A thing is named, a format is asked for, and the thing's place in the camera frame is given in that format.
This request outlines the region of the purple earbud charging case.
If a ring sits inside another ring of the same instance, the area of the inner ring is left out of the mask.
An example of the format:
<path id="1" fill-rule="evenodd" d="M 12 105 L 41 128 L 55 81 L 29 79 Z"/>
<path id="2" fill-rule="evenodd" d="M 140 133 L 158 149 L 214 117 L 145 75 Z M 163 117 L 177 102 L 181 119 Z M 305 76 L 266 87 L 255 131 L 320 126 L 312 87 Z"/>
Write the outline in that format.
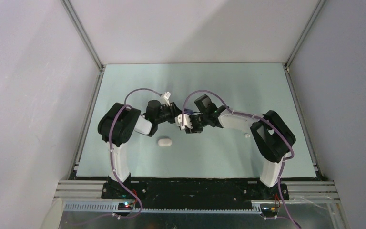
<path id="1" fill-rule="evenodd" d="M 184 113 L 187 114 L 187 115 L 192 115 L 194 113 L 194 111 L 191 110 L 191 109 L 185 109 Z"/>

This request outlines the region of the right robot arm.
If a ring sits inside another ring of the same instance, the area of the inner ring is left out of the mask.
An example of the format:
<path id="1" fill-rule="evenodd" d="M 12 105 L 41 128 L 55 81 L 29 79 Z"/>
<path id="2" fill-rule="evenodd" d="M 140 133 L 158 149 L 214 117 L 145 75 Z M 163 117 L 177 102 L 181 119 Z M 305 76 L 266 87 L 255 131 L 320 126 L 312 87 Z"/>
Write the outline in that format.
<path id="1" fill-rule="evenodd" d="M 263 115 L 248 114 L 231 109 L 225 103 L 217 107 L 206 94 L 195 100 L 198 111 L 188 114 L 185 109 L 176 117 L 177 126 L 188 134 L 200 133 L 204 127 L 218 127 L 242 131 L 253 137 L 264 158 L 259 177 L 258 193 L 263 199 L 277 194 L 276 184 L 281 178 L 285 161 L 294 158 L 296 137 L 280 115 L 269 110 Z"/>

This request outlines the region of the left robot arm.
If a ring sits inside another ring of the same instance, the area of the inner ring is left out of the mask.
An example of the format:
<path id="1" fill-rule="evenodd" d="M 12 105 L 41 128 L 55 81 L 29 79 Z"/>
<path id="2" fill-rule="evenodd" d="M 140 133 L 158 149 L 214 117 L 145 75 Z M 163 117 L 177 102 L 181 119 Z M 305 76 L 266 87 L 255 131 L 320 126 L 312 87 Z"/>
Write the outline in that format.
<path id="1" fill-rule="evenodd" d="M 127 104 L 115 103 L 98 124 L 98 133 L 110 148 L 110 177 L 119 180 L 113 192 L 119 198 L 127 198 L 132 186 L 125 182 L 131 175 L 127 165 L 127 142 L 133 132 L 152 137 L 158 125 L 164 122 L 176 123 L 182 110 L 174 103 L 162 104 L 158 100 L 150 100 L 145 112 Z"/>

